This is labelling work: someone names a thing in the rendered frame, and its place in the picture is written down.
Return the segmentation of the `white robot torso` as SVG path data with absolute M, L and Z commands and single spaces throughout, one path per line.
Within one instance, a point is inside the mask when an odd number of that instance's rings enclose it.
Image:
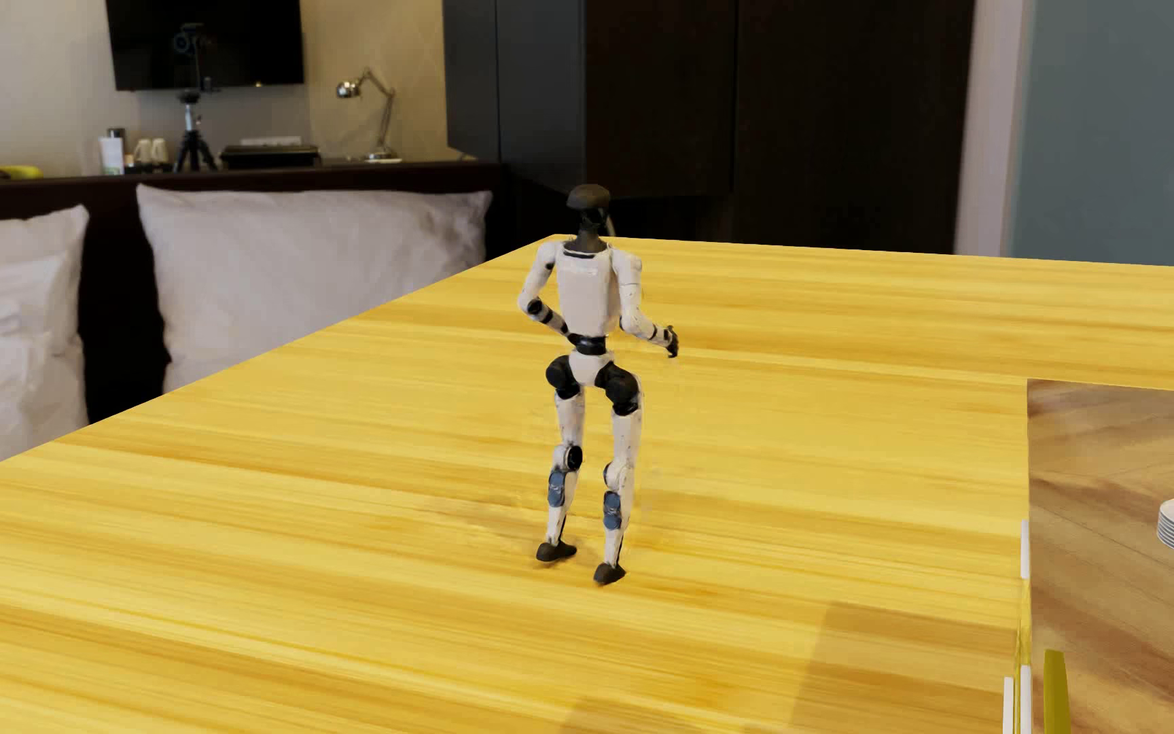
M 578 353 L 603 357 L 608 353 L 608 334 L 618 325 L 621 312 L 613 248 L 582 252 L 571 248 L 569 242 L 556 245 L 554 272 L 566 338 Z

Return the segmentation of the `white robot left leg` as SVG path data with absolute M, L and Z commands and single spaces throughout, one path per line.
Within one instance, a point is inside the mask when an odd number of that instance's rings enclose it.
M 556 419 L 560 445 L 554 450 L 546 490 L 548 521 L 546 537 L 537 547 L 537 560 L 556 563 L 571 558 L 576 548 L 564 541 L 564 531 L 574 501 L 579 470 L 583 462 L 583 400 L 582 383 L 573 371 L 573 356 L 554 359 L 546 369 L 546 381 L 556 396 Z

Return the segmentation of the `black robot head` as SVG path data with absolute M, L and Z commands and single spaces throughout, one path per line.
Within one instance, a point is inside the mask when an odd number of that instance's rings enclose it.
M 567 195 L 566 206 L 578 214 L 579 224 L 574 240 L 568 245 L 576 252 L 594 255 L 603 251 L 608 243 L 601 234 L 610 237 L 610 193 L 603 186 L 580 184 Z

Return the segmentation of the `dark wooden wardrobe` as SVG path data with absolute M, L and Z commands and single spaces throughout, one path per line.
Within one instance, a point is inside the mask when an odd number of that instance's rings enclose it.
M 976 0 L 441 0 L 448 146 L 501 252 L 571 234 L 947 255 Z

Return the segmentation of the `large white pillow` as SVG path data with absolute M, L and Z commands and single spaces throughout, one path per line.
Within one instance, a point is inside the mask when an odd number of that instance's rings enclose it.
M 170 191 L 141 184 L 164 392 L 485 258 L 491 191 Z

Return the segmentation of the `black flat box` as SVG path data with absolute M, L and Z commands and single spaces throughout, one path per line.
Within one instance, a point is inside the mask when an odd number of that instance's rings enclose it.
M 309 169 L 321 162 L 312 144 L 230 144 L 220 153 L 220 166 L 237 171 Z

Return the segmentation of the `frosted glass door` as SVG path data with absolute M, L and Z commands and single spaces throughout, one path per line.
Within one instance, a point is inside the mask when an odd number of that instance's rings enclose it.
M 1007 252 L 1174 265 L 1174 0 L 1032 0 Z

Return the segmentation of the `yellow-green flat stick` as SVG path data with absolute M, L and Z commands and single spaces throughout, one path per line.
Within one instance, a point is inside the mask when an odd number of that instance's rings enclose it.
M 1044 734 L 1072 734 L 1066 656 L 1045 649 L 1043 664 Z

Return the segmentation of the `black wall television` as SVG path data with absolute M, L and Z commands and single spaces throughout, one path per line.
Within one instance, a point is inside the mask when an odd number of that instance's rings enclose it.
M 120 92 L 303 85 L 301 0 L 106 0 Z

